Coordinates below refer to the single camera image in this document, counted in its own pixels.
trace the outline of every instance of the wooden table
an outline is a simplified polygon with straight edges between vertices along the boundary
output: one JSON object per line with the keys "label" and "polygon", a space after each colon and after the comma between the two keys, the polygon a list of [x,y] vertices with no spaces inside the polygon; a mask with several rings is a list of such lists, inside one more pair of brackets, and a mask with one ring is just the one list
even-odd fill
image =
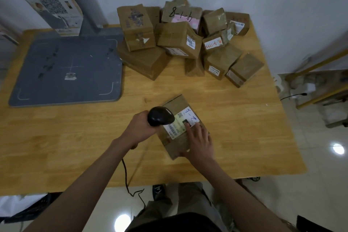
{"label": "wooden table", "polygon": [[[211,133],[215,156],[233,178],[303,173],[267,65],[240,89],[227,79],[186,77],[173,58],[156,81],[125,67],[117,102],[11,108],[10,93],[37,31],[20,39],[0,92],[0,195],[64,191],[126,128],[133,114],[183,94]],[[265,62],[251,25],[231,41]],[[156,135],[125,156],[130,186],[204,180],[185,158],[172,161]],[[124,186],[118,166],[108,187]]]}

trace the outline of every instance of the person's left hand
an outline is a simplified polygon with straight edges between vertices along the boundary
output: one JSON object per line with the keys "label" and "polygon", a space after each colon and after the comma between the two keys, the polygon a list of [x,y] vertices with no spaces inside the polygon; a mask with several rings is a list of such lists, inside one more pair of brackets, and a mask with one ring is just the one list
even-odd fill
{"label": "person's left hand", "polygon": [[127,142],[131,149],[135,149],[138,146],[138,143],[148,139],[153,134],[157,133],[159,129],[159,126],[150,126],[148,122],[148,113],[149,111],[145,110],[135,114],[125,131],[120,136],[120,138]]}

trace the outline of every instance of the leg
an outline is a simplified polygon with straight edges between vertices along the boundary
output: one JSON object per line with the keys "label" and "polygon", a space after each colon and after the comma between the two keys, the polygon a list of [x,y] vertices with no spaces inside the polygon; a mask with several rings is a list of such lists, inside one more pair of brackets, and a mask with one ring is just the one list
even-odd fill
{"label": "leg", "polygon": [[170,198],[163,193],[158,194],[155,200],[149,201],[146,208],[141,210],[133,219],[126,232],[136,226],[166,217],[171,206],[172,200]]}
{"label": "leg", "polygon": [[195,212],[208,217],[222,231],[228,232],[220,213],[208,199],[201,182],[179,184],[177,213]]}

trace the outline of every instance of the hand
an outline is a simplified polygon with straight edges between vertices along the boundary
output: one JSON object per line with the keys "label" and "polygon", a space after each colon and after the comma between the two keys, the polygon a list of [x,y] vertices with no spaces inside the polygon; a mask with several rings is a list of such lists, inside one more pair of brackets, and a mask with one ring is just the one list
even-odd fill
{"label": "hand", "polygon": [[215,160],[213,142],[208,130],[199,123],[196,123],[192,128],[190,128],[189,123],[185,123],[185,127],[190,141],[190,150],[180,155],[186,157],[194,168],[199,170],[207,162]]}
{"label": "hand", "polygon": [[159,127],[152,127],[148,123],[148,113],[145,110],[135,114],[120,138],[123,139],[131,149],[135,149],[138,143],[148,139],[157,133]]}

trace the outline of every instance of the shoe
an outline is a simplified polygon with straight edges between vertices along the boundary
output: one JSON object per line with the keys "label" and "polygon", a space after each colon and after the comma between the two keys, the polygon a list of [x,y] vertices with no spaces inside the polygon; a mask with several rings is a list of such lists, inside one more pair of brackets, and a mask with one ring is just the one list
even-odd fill
{"label": "shoe", "polygon": [[166,190],[164,189],[163,184],[156,184],[152,186],[152,196],[154,197],[154,200],[158,194],[166,195]]}

